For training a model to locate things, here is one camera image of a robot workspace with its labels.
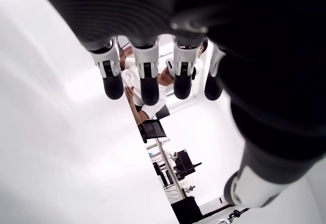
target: robotic hand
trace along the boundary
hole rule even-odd
[[[230,204],[263,207],[324,157],[326,0],[49,1],[92,54],[111,99],[123,94],[114,36],[132,43],[149,105],[158,99],[160,34],[175,36],[180,99],[189,95],[201,42],[215,43],[205,95],[216,100],[226,90],[246,140],[225,186]]]

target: white wall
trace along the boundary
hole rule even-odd
[[[221,218],[227,218],[233,210],[231,208],[215,214],[198,224],[215,224]],[[306,178],[300,179],[282,192],[273,202],[264,208],[251,209],[234,224],[322,224],[318,207],[311,193]]]
[[[243,139],[224,119],[219,106],[203,95],[170,111],[172,114],[161,120],[171,139],[164,148],[186,149],[193,163],[203,163],[185,179],[196,186],[190,195],[200,206],[223,195],[226,181],[239,168]]]
[[[0,128],[0,223],[178,223],[126,98],[46,0],[0,0]]]

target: white shirt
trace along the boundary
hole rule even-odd
[[[121,73],[122,81],[124,86],[134,87],[133,89],[133,102],[135,105],[142,106],[148,118],[152,118],[165,104],[167,101],[166,86],[158,84],[159,98],[158,102],[153,106],[144,104],[141,95],[141,81],[138,73],[138,68],[135,65],[133,58],[126,58],[125,70]]]

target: human arm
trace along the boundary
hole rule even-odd
[[[136,121],[137,125],[142,124],[145,120],[149,119],[148,115],[144,111],[137,112],[136,106],[133,102],[133,87],[125,87],[124,89],[125,94],[127,96],[127,100],[132,111],[134,120]]]
[[[130,63],[131,60],[128,60],[128,57],[133,54],[131,46],[127,47],[126,49],[122,50],[120,53],[120,68],[121,70],[125,70],[131,67]]]

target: man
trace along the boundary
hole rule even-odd
[[[199,49],[198,57],[205,52],[207,45],[208,41],[206,39]],[[140,125],[145,120],[152,118],[165,105],[167,101],[166,88],[168,85],[173,84],[174,79],[166,67],[163,72],[157,76],[159,89],[158,102],[153,106],[144,104],[141,97],[141,83],[138,68],[135,65],[134,59],[128,57],[130,55],[132,55],[131,47],[127,48],[120,54],[121,75],[125,86],[125,94],[133,117],[136,120],[137,125]]]

